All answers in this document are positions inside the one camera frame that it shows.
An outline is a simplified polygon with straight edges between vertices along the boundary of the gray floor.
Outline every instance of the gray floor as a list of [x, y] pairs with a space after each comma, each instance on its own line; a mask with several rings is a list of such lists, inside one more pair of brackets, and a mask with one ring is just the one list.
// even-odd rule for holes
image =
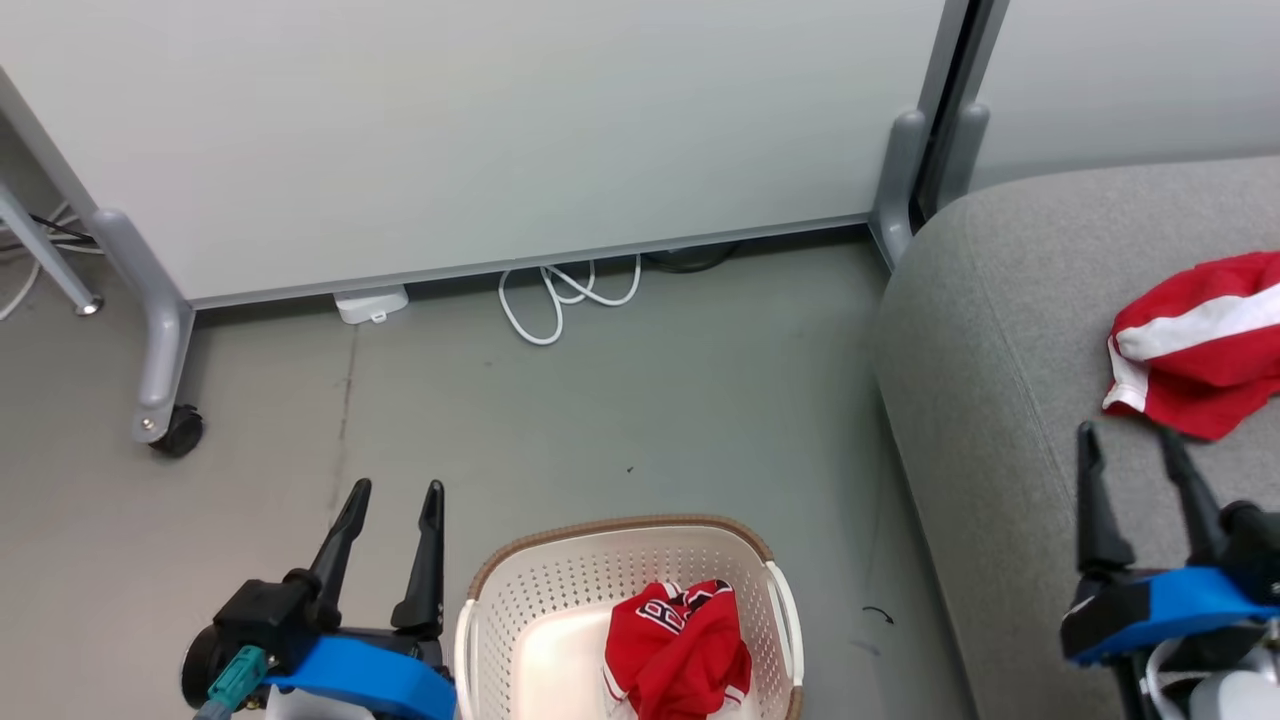
[[[0, 302], [27, 263], [0, 260]], [[177, 462], [128, 439], [137, 306], [105, 263], [77, 265], [100, 316], [74, 318], [45, 278], [0, 323], [6, 715], [189, 716], [187, 642], [241, 580], [307, 564], [370, 477], [348, 624], [388, 620], [433, 478], [447, 637], [474, 571], [518, 536], [717, 512], [756, 529], [795, 591], [808, 717], [970, 716], [869, 370], [886, 281], [870, 243], [646, 272], [627, 306], [568, 307], [549, 348], [516, 337], [488, 283], [428, 287], [381, 325], [306, 302], [214, 315], [187, 383], [207, 434]], [[512, 301], [548, 328], [540, 286]]]

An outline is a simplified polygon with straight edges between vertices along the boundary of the white power adapter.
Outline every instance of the white power adapter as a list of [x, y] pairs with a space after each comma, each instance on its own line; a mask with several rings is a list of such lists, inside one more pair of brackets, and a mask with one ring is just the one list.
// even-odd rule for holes
[[351, 292], [333, 293], [333, 301], [338, 305], [338, 315], [342, 322], [358, 325], [372, 320], [383, 323], [387, 315], [408, 305], [408, 293], [404, 286], [390, 284], [387, 287], [371, 287], [369, 290], [353, 290]]

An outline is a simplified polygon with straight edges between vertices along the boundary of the metal frame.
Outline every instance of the metal frame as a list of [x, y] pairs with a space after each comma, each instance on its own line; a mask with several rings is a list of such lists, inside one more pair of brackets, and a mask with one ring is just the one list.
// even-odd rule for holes
[[76, 275], [76, 270], [72, 270], [67, 259], [54, 247], [49, 236], [32, 222], [26, 208], [5, 184], [4, 178], [0, 178], [0, 218], [4, 218], [13, 234], [18, 236], [31, 256], [40, 263], [49, 277], [54, 278], [58, 287], [63, 288], [67, 297], [76, 305], [77, 315], [84, 318], [102, 307], [102, 299], [92, 295], [84, 287], [84, 283]]
[[102, 210], [93, 202], [3, 69], [0, 111], [9, 118], [18, 137], [27, 143], [76, 214], [84, 219], [99, 247], [142, 302], [147, 318], [147, 348], [132, 433], [138, 442], [155, 442], [169, 430], [196, 311], [183, 300], [133, 223], [123, 213]]
[[[952, 61], [957, 51], [964, 51], [961, 44], [965, 40], [965, 20], [969, 17], [970, 3], [986, 1], [947, 0], [942, 8], [938, 35], [933, 41], [933, 54], [924, 73], [920, 100], [915, 109], [895, 118], [890, 129], [884, 164], [881, 168], [876, 201], [868, 220], [890, 272], [897, 266], [913, 237], [911, 199], [929, 150], [931, 128], [936, 128], [937, 119], [947, 113], [947, 85], [951, 79]], [[1007, 4], [1007, 0], [998, 1]]]
[[978, 102], [978, 90], [1009, 0], [973, 3], [973, 15], [956, 49], [955, 68], [933, 127], [933, 142], [922, 160], [916, 197], [927, 218], [969, 191], [978, 150], [991, 120], [991, 110]]
[[[613, 250], [620, 254], [669, 250], [787, 232], [842, 227], [856, 224], [865, 219], [872, 227], [881, 251], [892, 268], [911, 237], [908, 214], [909, 201], [924, 155], [931, 119], [940, 111], [943, 100], [951, 59], [956, 51], [969, 1], [946, 0], [943, 4], [918, 106], [905, 111], [893, 122], [876, 201], [869, 215], [852, 214], [808, 223], [676, 238]], [[99, 245], [106, 252], [108, 259], [142, 302], [147, 318], [147, 348], [138, 387], [137, 409], [133, 414], [132, 434], [138, 442], [156, 442], [169, 429], [169, 418], [173, 414], [178, 382], [182, 377], [183, 364], [186, 363], [196, 307], [182, 296], [128, 215], [122, 210], [97, 206], [3, 68], [0, 68], [0, 113], [4, 113], [9, 118], [18, 136], [27, 143], [37, 163], [49, 174], [49, 178], [61, 192], [63, 197], [67, 199], [72, 209], [81, 218], [86, 219], [90, 229], [99, 240]], [[526, 259], [517, 264], [524, 266], [530, 263], [562, 263], [586, 259], [588, 256], [590, 254], [570, 254], [556, 258]], [[494, 263], [484, 266], [403, 273], [376, 278], [355, 278], [338, 283], [205, 299], [200, 301], [198, 306], [207, 309], [406, 282], [422, 282], [509, 269], [511, 265], [511, 263]]]

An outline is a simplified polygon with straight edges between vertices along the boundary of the sofa cushion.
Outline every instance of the sofa cushion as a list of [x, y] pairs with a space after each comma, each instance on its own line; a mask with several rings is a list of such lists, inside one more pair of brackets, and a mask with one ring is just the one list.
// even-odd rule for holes
[[[1121, 717], [1061, 657], [1075, 587], [1075, 427], [1100, 415], [1115, 314], [1197, 263], [1280, 249], [1280, 158], [1091, 170], [961, 199], [908, 249], [877, 320], [893, 436], [984, 720]], [[1144, 566], [1187, 555], [1139, 418], [1100, 420]], [[1280, 400], [1192, 455], [1219, 500], [1280, 510]]]

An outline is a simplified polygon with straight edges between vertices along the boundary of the white plastic basket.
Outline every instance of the white plastic basket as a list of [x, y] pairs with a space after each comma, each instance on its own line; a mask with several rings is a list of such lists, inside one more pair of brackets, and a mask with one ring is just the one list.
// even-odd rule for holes
[[653, 582], [733, 585], [751, 689], [740, 717], [800, 716], [804, 643], [768, 546], [724, 518], [607, 520], [530, 536], [476, 574], [453, 671], [463, 720], [604, 720], [604, 641], [614, 605]]

